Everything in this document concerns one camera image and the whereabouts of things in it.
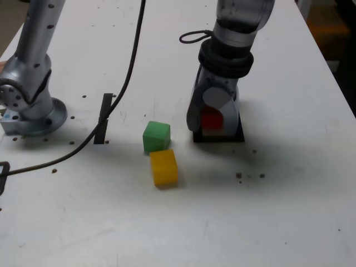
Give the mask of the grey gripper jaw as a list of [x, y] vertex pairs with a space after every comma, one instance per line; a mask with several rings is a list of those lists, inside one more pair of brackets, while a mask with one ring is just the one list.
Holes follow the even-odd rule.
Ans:
[[239, 125], [239, 93], [208, 88], [202, 98], [202, 131], [208, 136], [234, 136]]
[[186, 115], [188, 129], [192, 132], [197, 132], [200, 128], [200, 112], [204, 107], [204, 101], [202, 96], [208, 86], [208, 82], [205, 78], [200, 81], [200, 76], [201, 71], [198, 71]]

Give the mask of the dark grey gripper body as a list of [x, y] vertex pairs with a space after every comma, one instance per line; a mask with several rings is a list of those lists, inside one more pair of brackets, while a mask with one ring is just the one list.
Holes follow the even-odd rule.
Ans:
[[218, 76], [211, 71], [207, 70], [203, 66], [199, 66], [199, 83], [205, 79], [209, 79], [212, 82], [216, 82], [220, 85], [226, 87], [230, 92], [238, 91], [238, 78], [226, 78]]

